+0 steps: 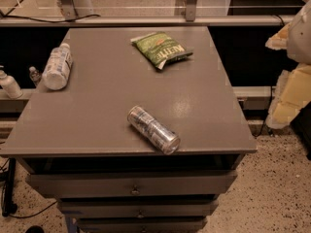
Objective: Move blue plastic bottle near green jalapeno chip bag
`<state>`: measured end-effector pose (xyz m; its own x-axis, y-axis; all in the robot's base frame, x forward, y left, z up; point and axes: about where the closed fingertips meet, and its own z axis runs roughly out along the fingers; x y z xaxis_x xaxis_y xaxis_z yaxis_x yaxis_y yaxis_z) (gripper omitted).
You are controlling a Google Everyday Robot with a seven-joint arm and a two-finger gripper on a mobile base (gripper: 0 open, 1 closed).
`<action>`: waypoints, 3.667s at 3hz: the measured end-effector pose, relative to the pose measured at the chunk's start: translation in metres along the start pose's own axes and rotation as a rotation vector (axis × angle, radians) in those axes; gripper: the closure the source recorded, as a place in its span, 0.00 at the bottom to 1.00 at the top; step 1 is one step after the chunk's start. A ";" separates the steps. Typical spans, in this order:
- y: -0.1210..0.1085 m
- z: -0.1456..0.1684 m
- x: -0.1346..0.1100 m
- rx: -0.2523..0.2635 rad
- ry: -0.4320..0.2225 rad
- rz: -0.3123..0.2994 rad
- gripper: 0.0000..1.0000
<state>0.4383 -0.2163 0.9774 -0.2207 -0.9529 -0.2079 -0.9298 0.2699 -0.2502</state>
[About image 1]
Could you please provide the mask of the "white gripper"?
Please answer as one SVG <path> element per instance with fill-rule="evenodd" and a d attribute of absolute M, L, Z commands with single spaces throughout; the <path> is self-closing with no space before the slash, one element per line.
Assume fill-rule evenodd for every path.
<path fill-rule="evenodd" d="M 287 49 L 288 58 L 300 63 L 290 72 L 282 71 L 268 110 L 266 125 L 282 129 L 311 102 L 311 65 L 308 65 L 311 64 L 311 0 L 295 15 L 291 25 L 282 27 L 265 46 L 272 50 Z"/>

